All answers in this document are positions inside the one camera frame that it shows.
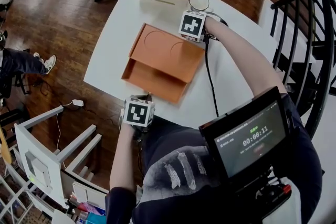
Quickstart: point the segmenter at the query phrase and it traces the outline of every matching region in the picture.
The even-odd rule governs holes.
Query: person's arm
[[[134,129],[123,123],[118,138],[110,175],[110,189],[120,187],[135,192],[132,163]]]
[[[207,17],[205,27],[229,52],[254,96],[274,86],[287,93],[272,65],[253,45],[213,18]]]

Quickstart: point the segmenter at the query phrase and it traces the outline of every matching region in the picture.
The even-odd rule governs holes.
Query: digital display screen
[[[228,177],[257,161],[286,136],[275,101],[240,126],[215,138]]]

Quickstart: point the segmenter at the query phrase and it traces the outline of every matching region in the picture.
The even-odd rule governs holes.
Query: black camera device
[[[244,211],[236,214],[236,221],[260,222],[290,197],[289,185],[280,180],[269,184],[268,177],[273,166],[286,159],[289,146],[287,118],[277,87],[199,130],[218,169],[223,195],[230,197],[231,212]]]

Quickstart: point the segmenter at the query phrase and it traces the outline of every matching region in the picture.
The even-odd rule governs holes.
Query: orange cardboard box
[[[204,49],[189,41],[143,24],[121,78],[178,103],[203,55]]]

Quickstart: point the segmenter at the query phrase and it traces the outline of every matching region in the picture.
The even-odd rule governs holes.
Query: black and white marker cube
[[[147,127],[151,124],[155,105],[153,102],[133,97],[125,99],[123,110],[123,122],[131,125]]]
[[[186,10],[181,19],[179,33],[183,38],[199,42],[206,18],[205,12]]]

